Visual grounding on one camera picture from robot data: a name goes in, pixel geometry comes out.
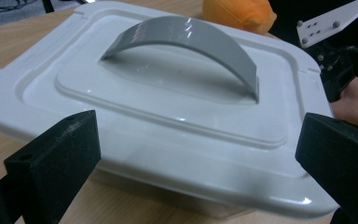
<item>wooden table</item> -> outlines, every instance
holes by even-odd
[[[201,0],[128,0],[189,17],[202,18]],[[72,9],[49,13],[24,21],[0,26],[0,67],[35,44],[72,13]],[[0,178],[6,174],[3,160],[20,149],[23,143],[0,134]],[[326,224],[331,215],[313,220],[298,220],[263,212],[220,220],[205,217],[163,203],[140,198],[101,183],[88,180],[65,213],[62,223],[263,223],[263,224]]]

